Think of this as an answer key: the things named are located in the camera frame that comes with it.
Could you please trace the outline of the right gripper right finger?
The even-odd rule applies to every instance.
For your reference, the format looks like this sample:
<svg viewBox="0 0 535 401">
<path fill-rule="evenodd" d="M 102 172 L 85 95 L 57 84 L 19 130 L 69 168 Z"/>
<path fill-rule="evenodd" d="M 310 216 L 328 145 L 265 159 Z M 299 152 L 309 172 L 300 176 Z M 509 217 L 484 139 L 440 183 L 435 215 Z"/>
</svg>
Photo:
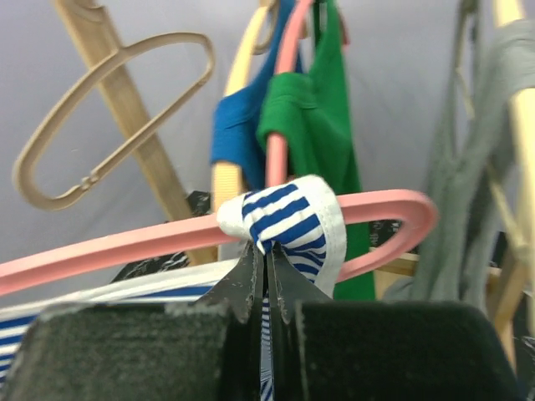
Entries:
<svg viewBox="0 0 535 401">
<path fill-rule="evenodd" d="M 460 302 L 334 301 L 267 256 L 277 400 L 518 400 L 490 322 Z"/>
</svg>

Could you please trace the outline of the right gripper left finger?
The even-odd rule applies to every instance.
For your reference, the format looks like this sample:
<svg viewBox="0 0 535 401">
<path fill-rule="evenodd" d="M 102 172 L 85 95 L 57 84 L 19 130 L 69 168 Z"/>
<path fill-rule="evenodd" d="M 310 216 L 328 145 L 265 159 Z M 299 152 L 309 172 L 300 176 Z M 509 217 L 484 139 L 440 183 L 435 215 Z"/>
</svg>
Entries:
<svg viewBox="0 0 535 401">
<path fill-rule="evenodd" d="M 69 302 L 24 335 L 4 400 L 257 400 L 264 262 L 248 245 L 203 297 Z"/>
</svg>

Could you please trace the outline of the blue white striped tank top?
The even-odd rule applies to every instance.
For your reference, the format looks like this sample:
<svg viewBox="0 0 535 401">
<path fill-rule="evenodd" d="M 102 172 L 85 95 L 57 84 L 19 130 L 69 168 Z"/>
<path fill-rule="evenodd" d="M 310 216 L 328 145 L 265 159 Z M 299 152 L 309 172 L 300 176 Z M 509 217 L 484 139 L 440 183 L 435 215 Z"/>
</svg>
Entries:
<svg viewBox="0 0 535 401">
<path fill-rule="evenodd" d="M 339 203 L 315 175 L 227 201 L 215 217 L 224 234 L 245 236 L 264 262 L 260 346 L 271 343 L 267 258 L 280 246 L 292 266 L 327 297 L 344 260 L 346 235 Z"/>
</svg>

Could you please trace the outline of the pink hanger with striped top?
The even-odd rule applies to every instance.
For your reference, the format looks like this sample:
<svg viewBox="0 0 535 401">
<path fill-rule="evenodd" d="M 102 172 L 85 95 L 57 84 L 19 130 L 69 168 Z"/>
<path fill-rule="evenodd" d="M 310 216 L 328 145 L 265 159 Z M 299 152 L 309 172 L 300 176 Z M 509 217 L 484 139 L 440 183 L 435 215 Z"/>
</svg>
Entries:
<svg viewBox="0 0 535 401">
<path fill-rule="evenodd" d="M 402 223 L 398 232 L 382 246 L 345 262 L 338 277 L 341 282 L 400 257 L 422 242 L 438 220 L 435 204 L 415 190 L 341 195 L 338 203 L 348 225 L 374 220 Z M 222 232 L 213 215 L 125 231 L 5 262 L 1 265 L 1 293 L 7 295 L 129 261 L 233 240 Z"/>
</svg>

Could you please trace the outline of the light wooden hanger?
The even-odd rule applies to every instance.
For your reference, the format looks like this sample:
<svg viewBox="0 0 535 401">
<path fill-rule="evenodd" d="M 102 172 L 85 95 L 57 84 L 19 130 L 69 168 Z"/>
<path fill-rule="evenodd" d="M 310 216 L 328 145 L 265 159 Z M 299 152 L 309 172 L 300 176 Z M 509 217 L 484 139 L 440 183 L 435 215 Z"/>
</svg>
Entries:
<svg viewBox="0 0 535 401">
<path fill-rule="evenodd" d="M 211 40 L 203 33 L 171 32 L 124 45 L 105 7 L 93 1 L 57 1 L 54 6 L 89 71 L 48 112 L 23 147 L 13 165 L 13 181 L 19 193 L 41 210 L 66 209 L 133 155 L 166 217 L 171 221 L 191 217 L 186 193 L 157 130 L 210 79 L 215 67 Z M 178 43 L 202 46 L 207 56 L 206 70 L 166 109 L 151 118 L 125 64 L 153 49 Z M 35 167 L 61 125 L 93 89 L 100 91 L 125 142 L 62 195 L 45 195 L 34 182 Z"/>
</svg>

